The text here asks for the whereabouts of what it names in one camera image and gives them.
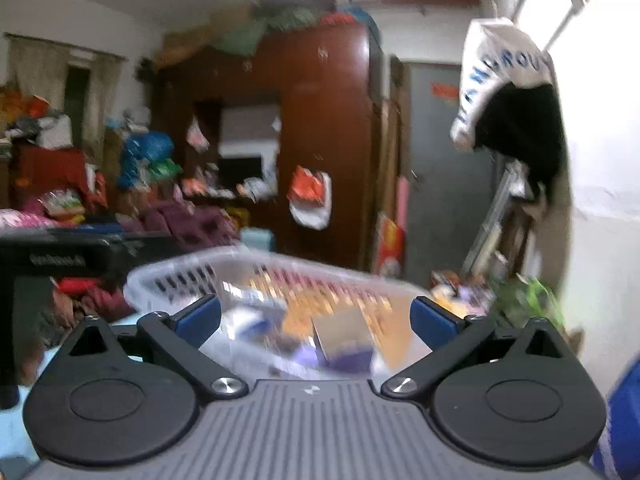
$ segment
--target gray ribbed plate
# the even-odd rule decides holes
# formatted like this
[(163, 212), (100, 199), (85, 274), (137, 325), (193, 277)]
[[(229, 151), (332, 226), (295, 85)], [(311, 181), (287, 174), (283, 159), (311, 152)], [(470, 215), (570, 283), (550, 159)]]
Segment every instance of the gray ribbed plate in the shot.
[(407, 402), (367, 381), (258, 381), (239, 400), (210, 404), (169, 451), (117, 470), (42, 462), (28, 480), (596, 479), (574, 463), (543, 473), (493, 469), (455, 453)]

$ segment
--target blue gripper pad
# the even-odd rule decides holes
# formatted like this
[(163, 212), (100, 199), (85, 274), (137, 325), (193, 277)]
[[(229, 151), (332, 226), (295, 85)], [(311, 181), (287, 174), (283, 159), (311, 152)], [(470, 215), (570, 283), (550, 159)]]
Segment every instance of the blue gripper pad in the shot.
[(220, 326), (222, 306), (211, 294), (192, 303), (172, 317), (174, 332), (194, 348), (200, 348)]
[(464, 320), (424, 296), (412, 301), (409, 321), (415, 335), (433, 351), (446, 345), (465, 327)]

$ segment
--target gray door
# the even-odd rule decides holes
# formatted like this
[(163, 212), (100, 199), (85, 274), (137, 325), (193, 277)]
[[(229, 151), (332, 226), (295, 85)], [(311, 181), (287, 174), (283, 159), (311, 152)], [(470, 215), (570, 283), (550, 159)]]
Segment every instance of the gray door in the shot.
[(462, 267), (493, 197), (486, 150), (460, 153), (449, 136), (458, 113), (460, 67), (410, 66), (411, 193), (405, 278), (427, 287), (432, 270)]

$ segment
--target small box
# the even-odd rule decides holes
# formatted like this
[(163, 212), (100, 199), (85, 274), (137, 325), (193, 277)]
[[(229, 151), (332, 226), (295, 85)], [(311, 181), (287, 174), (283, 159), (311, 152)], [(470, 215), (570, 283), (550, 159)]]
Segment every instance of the small box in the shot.
[(318, 362), (340, 372), (368, 372), (374, 343), (359, 307), (338, 310), (333, 316), (313, 318)]

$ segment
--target black cloth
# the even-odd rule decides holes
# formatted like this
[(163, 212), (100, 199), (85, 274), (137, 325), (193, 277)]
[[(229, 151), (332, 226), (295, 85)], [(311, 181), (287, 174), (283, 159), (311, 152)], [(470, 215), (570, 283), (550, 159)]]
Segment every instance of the black cloth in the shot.
[(476, 123), (476, 148), (517, 158), (529, 167), (536, 199), (540, 184), (550, 200), (564, 154), (564, 134), (553, 85), (517, 88), (507, 83), (489, 100)]

